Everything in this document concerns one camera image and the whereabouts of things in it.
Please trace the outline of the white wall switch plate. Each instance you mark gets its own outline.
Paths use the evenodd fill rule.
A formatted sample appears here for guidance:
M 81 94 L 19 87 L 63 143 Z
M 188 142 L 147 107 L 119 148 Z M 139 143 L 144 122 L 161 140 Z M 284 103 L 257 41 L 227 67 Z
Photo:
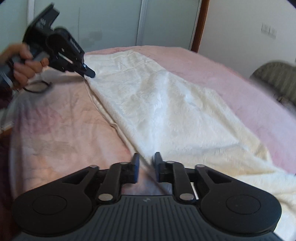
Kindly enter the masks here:
M 267 24 L 262 24 L 261 26 L 261 32 L 265 35 L 268 35 L 269 37 L 276 39 L 277 36 L 277 30 Z

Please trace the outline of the brown wooden door frame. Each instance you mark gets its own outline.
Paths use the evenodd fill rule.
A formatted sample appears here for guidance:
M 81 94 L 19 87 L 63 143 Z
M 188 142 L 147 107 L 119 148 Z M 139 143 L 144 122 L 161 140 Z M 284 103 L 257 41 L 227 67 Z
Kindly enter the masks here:
M 194 38 L 193 38 L 192 47 L 191 47 L 191 51 L 196 53 L 199 51 L 199 47 L 201 44 L 204 27 L 207 19 L 207 14 L 208 14 L 209 3 L 210 3 L 209 0 L 201 1 L 200 11 L 199 11 L 198 20 L 197 20 L 196 29 L 194 32 Z

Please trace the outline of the cream white pants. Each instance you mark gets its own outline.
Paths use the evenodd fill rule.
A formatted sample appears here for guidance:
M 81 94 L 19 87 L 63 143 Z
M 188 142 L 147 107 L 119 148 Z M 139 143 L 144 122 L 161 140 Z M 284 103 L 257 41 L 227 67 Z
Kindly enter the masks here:
M 160 152 L 271 193 L 282 207 L 275 233 L 295 240 L 295 176 L 274 165 L 267 147 L 217 92 L 132 50 L 87 55 L 85 62 L 95 71 L 87 78 L 93 103 L 146 165 Z

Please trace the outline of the olive green padded headboard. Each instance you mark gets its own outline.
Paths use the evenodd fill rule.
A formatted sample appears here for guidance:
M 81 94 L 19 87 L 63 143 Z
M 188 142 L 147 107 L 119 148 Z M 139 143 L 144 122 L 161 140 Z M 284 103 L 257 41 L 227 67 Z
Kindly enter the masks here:
M 256 69 L 250 79 L 273 93 L 281 104 L 295 108 L 295 65 L 271 61 Z

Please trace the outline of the pink bed blanket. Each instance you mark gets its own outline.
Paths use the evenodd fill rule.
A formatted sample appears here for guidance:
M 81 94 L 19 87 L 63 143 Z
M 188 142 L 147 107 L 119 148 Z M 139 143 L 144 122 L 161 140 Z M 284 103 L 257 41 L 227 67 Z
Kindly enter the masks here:
M 87 55 L 138 52 L 169 72 L 200 87 L 214 90 L 269 150 L 274 165 L 295 176 L 295 119 L 271 97 L 234 71 L 182 48 L 129 47 Z M 97 109 L 87 79 L 77 74 L 45 70 L 40 78 L 52 82 L 43 94 L 22 93 L 16 100 L 11 141 L 13 196 L 92 164 L 108 168 L 129 161 L 130 150 Z M 139 183 L 128 193 L 157 194 L 162 188 L 140 156 Z

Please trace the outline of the white wardrobe sliding doors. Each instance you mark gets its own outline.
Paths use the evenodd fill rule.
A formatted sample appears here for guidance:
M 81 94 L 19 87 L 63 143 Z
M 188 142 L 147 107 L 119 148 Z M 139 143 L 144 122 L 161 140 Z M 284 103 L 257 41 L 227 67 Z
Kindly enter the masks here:
M 129 46 L 192 47 L 201 1 L 53 1 L 85 52 Z

